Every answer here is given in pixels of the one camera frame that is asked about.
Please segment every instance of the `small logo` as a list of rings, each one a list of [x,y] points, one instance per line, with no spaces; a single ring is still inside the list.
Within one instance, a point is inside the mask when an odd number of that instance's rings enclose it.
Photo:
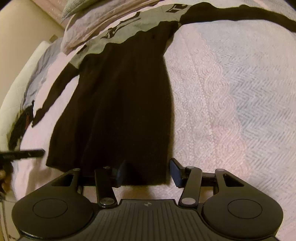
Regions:
[[[146,203],[144,203],[144,205],[145,205],[146,207],[149,207],[149,206],[152,205],[152,203],[150,203],[150,202],[146,202]]]
[[[103,36],[101,39],[113,38],[119,29],[129,25],[130,23],[140,20],[141,18],[138,18],[139,15],[140,15],[140,12],[137,12],[135,16],[133,16],[129,19],[126,19],[124,21],[121,21],[117,26],[115,26],[113,28],[109,28],[107,34],[105,36]]]
[[[166,12],[176,13],[176,12],[178,12],[178,11],[184,9],[184,8],[187,8],[187,6],[188,6],[188,5],[186,5],[186,4],[178,4],[178,3],[176,3],[176,4],[174,4],[174,5],[173,5],[168,11],[166,11]]]

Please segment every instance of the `finger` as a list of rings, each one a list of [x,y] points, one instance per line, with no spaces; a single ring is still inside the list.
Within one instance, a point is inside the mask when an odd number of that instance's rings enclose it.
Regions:
[[[4,179],[6,176],[6,172],[4,170],[0,170],[0,180]]]
[[[5,177],[5,179],[4,179],[4,182],[6,183],[6,184],[10,184],[11,183],[11,174],[10,175],[7,175],[6,177]]]
[[[1,184],[2,189],[4,190],[4,192],[8,193],[10,190],[10,185],[6,184],[6,183],[2,183]]]
[[[3,164],[2,169],[6,171],[6,175],[13,172],[13,167],[11,162]]]

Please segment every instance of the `black device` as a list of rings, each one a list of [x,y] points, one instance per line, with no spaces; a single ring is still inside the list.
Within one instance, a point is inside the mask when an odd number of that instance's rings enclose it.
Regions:
[[[117,203],[124,164],[94,170],[94,178],[74,168],[20,199],[12,219],[21,237],[29,240],[83,241],[276,241],[283,211],[271,197],[224,169],[204,173],[170,160],[170,174],[184,188],[173,199],[129,200]],[[97,203],[78,193],[95,185]],[[200,188],[213,187],[213,196],[199,203]]]
[[[14,160],[42,157],[45,151],[43,149],[37,150],[22,150],[22,151],[9,151],[9,152],[0,152],[0,169],[4,170],[6,175],[10,175],[13,172],[13,167],[11,162]],[[1,184],[3,180],[0,180],[0,192],[6,194]]]

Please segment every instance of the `white wall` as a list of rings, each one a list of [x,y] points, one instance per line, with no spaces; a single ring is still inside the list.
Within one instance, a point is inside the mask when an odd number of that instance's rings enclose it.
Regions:
[[[64,30],[31,0],[12,0],[0,11],[0,106],[31,54]]]

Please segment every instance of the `hand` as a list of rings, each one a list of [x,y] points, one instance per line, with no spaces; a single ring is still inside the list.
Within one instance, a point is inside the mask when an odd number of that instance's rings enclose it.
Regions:
[[[4,192],[8,193],[10,190],[10,184],[11,184],[11,173],[6,174],[5,170],[0,170],[0,181],[1,187],[4,190]]]

